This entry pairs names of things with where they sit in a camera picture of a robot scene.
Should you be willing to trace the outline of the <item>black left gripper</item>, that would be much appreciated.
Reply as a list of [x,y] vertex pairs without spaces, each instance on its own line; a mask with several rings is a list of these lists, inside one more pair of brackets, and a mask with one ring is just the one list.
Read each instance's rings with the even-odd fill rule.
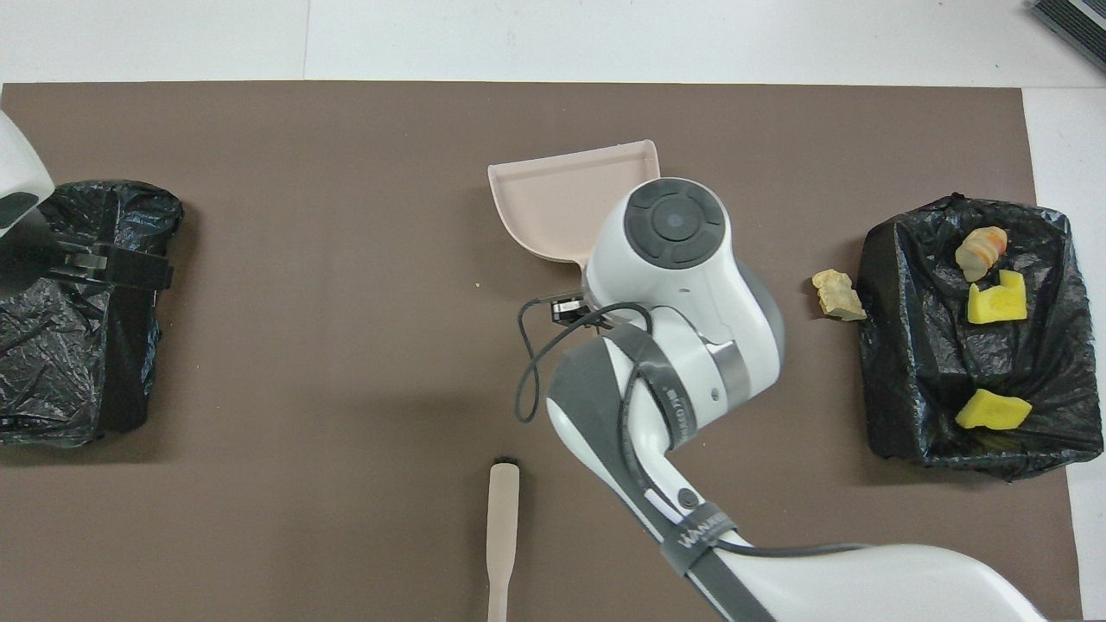
[[108,243],[81,243],[50,227],[24,232],[27,278],[91,279],[109,286],[161,291],[171,288],[168,258],[139,251],[108,251]]

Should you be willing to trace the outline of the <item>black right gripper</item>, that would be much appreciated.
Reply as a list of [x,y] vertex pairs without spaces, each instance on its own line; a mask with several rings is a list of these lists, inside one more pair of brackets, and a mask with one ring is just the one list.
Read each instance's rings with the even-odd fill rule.
[[549,298],[550,321],[559,326],[570,326],[596,310],[583,292],[565,292]]

